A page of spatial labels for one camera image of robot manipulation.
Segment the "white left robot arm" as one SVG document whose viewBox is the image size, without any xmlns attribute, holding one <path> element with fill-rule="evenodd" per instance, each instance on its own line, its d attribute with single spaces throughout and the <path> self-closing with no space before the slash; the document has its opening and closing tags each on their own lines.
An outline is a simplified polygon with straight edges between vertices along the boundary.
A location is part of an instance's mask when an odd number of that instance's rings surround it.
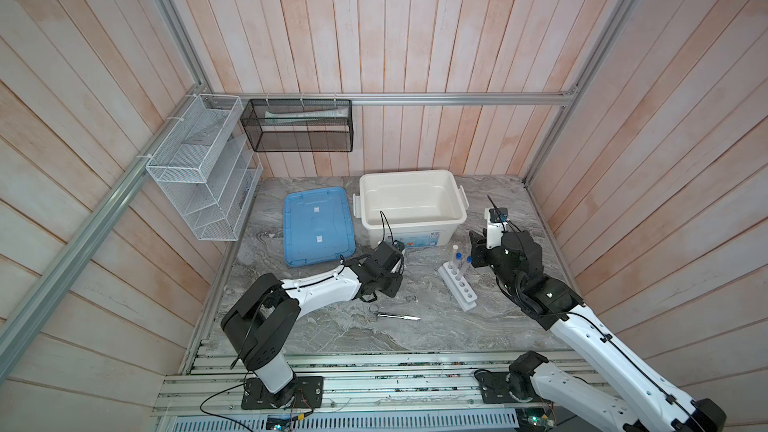
<svg viewBox="0 0 768 432">
<path fill-rule="evenodd" d="M 290 392 L 295 373 L 283 348 L 296 321 L 336 303 L 372 303 L 380 294 L 395 297 L 403 280 L 404 250 L 399 241 L 383 241 L 370 254 L 342 258 L 334 269 L 305 279 L 279 280 L 272 273 L 258 277 L 221 320 L 235 361 L 256 375 L 251 384 L 277 399 Z"/>
</svg>

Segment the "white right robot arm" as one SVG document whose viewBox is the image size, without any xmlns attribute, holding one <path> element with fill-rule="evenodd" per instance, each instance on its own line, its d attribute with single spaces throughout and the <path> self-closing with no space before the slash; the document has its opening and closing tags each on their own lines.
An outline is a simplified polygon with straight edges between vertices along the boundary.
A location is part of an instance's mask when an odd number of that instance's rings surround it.
<svg viewBox="0 0 768 432">
<path fill-rule="evenodd" d="M 529 233 L 486 228 L 469 235 L 472 265 L 487 267 L 502 294 L 577 352 L 612 387 L 607 394 L 528 351 L 506 373 L 476 371 L 489 398 L 543 400 L 565 407 L 600 431 L 721 431 L 724 410 L 695 399 L 645 363 L 597 318 L 567 284 L 543 271 Z"/>
</svg>

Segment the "white test tube rack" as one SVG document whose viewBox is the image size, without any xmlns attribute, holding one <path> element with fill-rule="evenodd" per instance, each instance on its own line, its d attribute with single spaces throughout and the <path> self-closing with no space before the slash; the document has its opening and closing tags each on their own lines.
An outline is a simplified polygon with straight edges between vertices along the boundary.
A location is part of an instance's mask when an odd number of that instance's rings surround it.
<svg viewBox="0 0 768 432">
<path fill-rule="evenodd" d="M 459 268 L 455 267 L 452 262 L 445 262 L 439 267 L 438 274 L 463 311 L 469 311 L 476 307 L 477 294 Z"/>
</svg>

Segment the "white plastic storage bin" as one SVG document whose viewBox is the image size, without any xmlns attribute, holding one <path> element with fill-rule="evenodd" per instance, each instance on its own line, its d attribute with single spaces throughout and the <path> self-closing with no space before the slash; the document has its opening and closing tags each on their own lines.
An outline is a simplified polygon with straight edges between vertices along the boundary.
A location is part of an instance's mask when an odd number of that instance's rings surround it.
<svg viewBox="0 0 768 432">
<path fill-rule="evenodd" d="M 392 239 L 408 248 L 446 246 L 468 208 L 464 188 L 447 170 L 366 174 L 353 196 L 372 248 Z"/>
</svg>

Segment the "blue plastic bin lid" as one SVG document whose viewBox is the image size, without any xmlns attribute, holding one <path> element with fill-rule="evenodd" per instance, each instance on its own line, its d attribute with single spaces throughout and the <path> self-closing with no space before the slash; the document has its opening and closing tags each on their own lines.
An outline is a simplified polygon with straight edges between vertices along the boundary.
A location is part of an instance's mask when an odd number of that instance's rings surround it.
<svg viewBox="0 0 768 432">
<path fill-rule="evenodd" d="M 284 259 L 290 267 L 335 262 L 356 251 L 349 202 L 340 187 L 288 195 L 283 225 Z"/>
</svg>

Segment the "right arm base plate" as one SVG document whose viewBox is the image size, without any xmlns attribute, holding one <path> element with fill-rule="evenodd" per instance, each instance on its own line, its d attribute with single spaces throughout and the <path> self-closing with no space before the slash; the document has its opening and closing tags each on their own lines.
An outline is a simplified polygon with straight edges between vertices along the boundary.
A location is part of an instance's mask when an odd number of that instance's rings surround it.
<svg viewBox="0 0 768 432">
<path fill-rule="evenodd" d="M 484 404 L 529 403 L 538 398 L 530 378 L 518 372 L 478 369 L 473 376 Z"/>
</svg>

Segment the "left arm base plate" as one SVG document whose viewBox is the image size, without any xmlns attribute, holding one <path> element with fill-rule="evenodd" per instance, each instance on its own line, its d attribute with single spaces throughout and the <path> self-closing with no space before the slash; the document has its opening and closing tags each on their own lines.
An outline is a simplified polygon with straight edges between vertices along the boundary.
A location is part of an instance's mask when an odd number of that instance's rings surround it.
<svg viewBox="0 0 768 432">
<path fill-rule="evenodd" d="M 293 407 L 320 408 L 324 390 L 322 376 L 294 377 L 279 392 L 270 392 L 259 378 L 244 384 L 243 410 L 270 410 Z"/>
</svg>

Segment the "aluminium frame rail back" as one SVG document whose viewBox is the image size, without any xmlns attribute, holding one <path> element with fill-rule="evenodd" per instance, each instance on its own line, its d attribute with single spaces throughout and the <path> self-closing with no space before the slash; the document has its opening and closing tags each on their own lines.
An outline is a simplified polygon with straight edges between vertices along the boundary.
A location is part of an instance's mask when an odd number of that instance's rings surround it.
<svg viewBox="0 0 768 432">
<path fill-rule="evenodd" d="M 227 97 L 246 100 L 347 100 L 353 106 L 566 106 L 574 94 L 563 92 L 502 93 L 240 93 Z"/>
</svg>

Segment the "aluminium frame rail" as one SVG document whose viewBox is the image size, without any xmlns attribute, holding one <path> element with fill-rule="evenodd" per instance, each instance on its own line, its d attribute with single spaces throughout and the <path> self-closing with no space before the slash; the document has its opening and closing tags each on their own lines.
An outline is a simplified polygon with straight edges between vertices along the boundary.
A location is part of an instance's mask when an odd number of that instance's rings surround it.
<svg viewBox="0 0 768 432">
<path fill-rule="evenodd" d="M 502 93 L 240 93 L 227 97 L 246 100 L 347 100 L 353 106 L 566 106 L 574 94 L 563 92 Z"/>
<path fill-rule="evenodd" d="M 42 328 L 50 320 L 86 265 L 129 208 L 148 180 L 147 165 L 182 121 L 192 102 L 208 87 L 191 87 L 173 112 L 137 155 L 127 171 L 55 256 L 41 277 L 1 327 L 1 380 L 6 381 Z"/>
</svg>

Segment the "aluminium frame rail left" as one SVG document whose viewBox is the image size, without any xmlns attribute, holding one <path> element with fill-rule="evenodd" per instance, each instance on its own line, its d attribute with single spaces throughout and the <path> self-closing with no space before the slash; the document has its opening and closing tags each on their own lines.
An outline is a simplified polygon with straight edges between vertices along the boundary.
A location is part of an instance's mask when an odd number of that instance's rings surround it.
<svg viewBox="0 0 768 432">
<path fill-rule="evenodd" d="M 86 265 L 129 208 L 148 180 L 147 165 L 182 121 L 192 102 L 208 87 L 191 87 L 173 112 L 137 155 L 127 171 L 55 256 L 41 277 L 1 327 L 1 380 L 6 381 L 42 328 L 50 320 Z"/>
</svg>

